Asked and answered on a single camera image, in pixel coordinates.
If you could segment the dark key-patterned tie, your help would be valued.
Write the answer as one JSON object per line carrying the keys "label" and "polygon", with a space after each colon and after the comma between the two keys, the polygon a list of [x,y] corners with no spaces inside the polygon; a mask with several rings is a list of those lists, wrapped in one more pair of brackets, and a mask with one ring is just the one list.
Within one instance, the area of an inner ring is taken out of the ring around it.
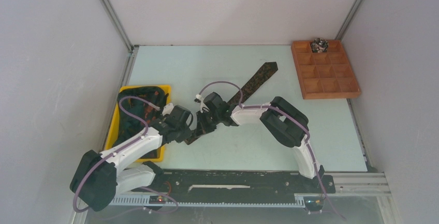
{"label": "dark key-patterned tie", "polygon": [[[244,84],[243,87],[238,88],[236,92],[228,101],[228,104],[235,104],[235,107],[239,103],[244,103],[250,96],[252,96],[268,79],[270,79],[278,71],[276,62],[265,62],[256,73]],[[204,135],[196,135],[196,129],[190,138],[184,142],[187,145],[192,144],[194,141]]]}

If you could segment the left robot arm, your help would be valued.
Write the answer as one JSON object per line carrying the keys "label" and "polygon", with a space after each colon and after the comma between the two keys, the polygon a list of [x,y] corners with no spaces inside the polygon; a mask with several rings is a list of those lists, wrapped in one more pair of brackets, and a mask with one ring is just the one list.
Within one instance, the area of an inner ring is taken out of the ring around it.
{"label": "left robot arm", "polygon": [[147,187],[158,191],[164,184],[162,169],[153,162],[135,168],[129,166],[143,155],[170,142],[182,142],[192,131],[187,123],[193,114],[186,108],[168,104],[164,116],[147,123],[142,129],[121,144],[102,152],[86,152],[70,183],[74,195],[74,209],[80,213],[77,201],[87,204],[95,212],[106,208],[116,195]]}

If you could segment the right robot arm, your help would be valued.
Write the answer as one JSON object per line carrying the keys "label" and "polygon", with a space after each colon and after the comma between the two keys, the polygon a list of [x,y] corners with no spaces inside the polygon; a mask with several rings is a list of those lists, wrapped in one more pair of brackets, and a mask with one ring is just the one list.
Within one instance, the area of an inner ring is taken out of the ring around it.
{"label": "right robot arm", "polygon": [[314,192],[322,185],[325,169],[317,161],[309,142],[309,120],[284,98],[276,96],[269,103],[240,106],[228,104],[213,92],[205,98],[197,95],[194,101],[200,104],[200,109],[196,113],[196,129],[189,142],[212,133],[218,124],[235,127],[261,123],[280,144],[292,148],[303,189]]}

